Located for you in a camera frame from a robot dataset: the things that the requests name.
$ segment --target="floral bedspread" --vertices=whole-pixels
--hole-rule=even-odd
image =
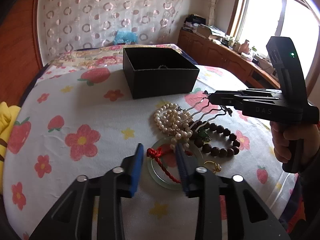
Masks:
[[[108,48],[108,53],[111,51],[116,53],[112,58],[115,61],[104,58],[111,57],[104,55],[104,48],[72,52],[57,60],[51,69],[61,70],[65,63],[70,63],[74,66],[66,68],[78,71],[59,72],[55,78],[39,82],[17,117],[19,123],[8,143],[3,187],[8,220],[22,239],[28,239],[78,175],[101,176],[132,155],[138,143],[147,149],[161,139],[164,134],[149,119],[163,104],[172,102],[189,108],[203,97],[204,90],[246,88],[224,69],[199,66],[192,93],[133,100],[122,70],[120,51]],[[199,104],[196,110],[204,105],[205,102]],[[285,173],[276,160],[269,127],[235,110],[232,117],[218,117],[216,123],[230,128],[241,143],[237,156],[215,158],[222,166],[219,175],[243,175],[279,218],[296,176]],[[224,147],[219,140],[211,144]],[[213,157],[204,155],[204,159],[213,160]],[[123,199],[126,239],[192,240],[197,209],[196,198],[188,199],[182,191],[158,185],[150,176],[145,160],[137,194],[133,199]],[[225,214],[222,219],[225,238]],[[95,207],[93,225],[96,223]]]

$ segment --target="silver rivet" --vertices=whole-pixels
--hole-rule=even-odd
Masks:
[[[115,167],[112,169],[113,173],[121,173],[124,172],[124,169],[122,167]]]
[[[236,181],[236,182],[241,182],[241,181],[243,181],[243,177],[242,177],[241,175],[234,175],[234,176],[232,177],[232,179],[233,179],[234,181]]]
[[[207,169],[205,167],[196,167],[196,171],[198,173],[206,173]]]
[[[86,176],[86,175],[79,175],[78,177],[77,177],[77,181],[79,181],[79,182],[84,182],[84,181],[86,181],[88,179],[88,177]]]

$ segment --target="person's arm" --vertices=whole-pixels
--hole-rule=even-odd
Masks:
[[[306,220],[311,223],[320,210],[320,134],[316,125],[297,125],[280,132],[278,123],[270,122],[274,152],[278,161],[287,163],[291,153],[289,140],[304,139],[301,159],[302,197]]]

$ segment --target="red string bracelet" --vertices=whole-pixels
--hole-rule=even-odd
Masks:
[[[162,150],[162,148],[159,147],[157,150],[149,148],[147,150],[147,157],[150,157],[152,159],[154,159],[160,166],[160,168],[164,171],[164,173],[175,183],[181,183],[180,180],[176,179],[174,176],[172,176],[170,174],[170,172],[163,166],[160,157],[163,156],[164,154],[167,154],[168,152],[164,153]],[[192,152],[186,151],[187,155],[192,155]]]

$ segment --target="open box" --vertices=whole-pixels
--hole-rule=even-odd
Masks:
[[[189,93],[199,69],[166,48],[124,48],[123,70],[133,99]]]

